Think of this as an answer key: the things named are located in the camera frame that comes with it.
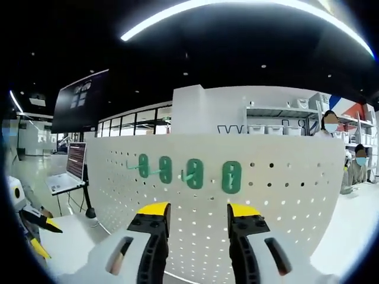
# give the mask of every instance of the face mask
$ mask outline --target face mask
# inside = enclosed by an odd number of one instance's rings
[[[328,123],[328,124],[325,124],[325,129],[327,132],[329,133],[333,133],[337,130],[337,127],[338,127],[338,124],[332,124],[332,123]]]
[[[356,163],[360,166],[363,166],[366,163],[366,158],[364,157],[357,157],[355,158]]]

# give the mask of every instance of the ceiling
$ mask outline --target ceiling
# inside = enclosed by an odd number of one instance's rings
[[[379,97],[372,57],[333,25],[293,8],[207,5],[120,40],[136,24],[180,2],[13,1],[8,89],[25,112],[53,115],[60,88],[110,69],[103,118],[170,101],[173,89],[197,84],[289,86],[358,102]],[[324,9],[316,0],[303,2]],[[378,4],[344,3],[354,19],[347,24],[379,54]],[[46,106],[30,103],[37,95],[45,97]]]

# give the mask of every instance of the monitor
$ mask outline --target monitor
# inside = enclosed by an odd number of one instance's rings
[[[96,131],[101,115],[108,70],[76,81],[59,91],[52,133]]]

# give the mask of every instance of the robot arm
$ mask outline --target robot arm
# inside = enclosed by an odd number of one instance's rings
[[[75,274],[63,275],[62,284],[162,284],[168,257],[170,204],[143,207],[127,230],[111,234],[92,249],[87,264]],[[230,258],[236,284],[335,284],[323,275],[301,249],[284,235],[271,231],[264,217],[252,207],[228,204]],[[117,275],[112,264],[124,248]]]

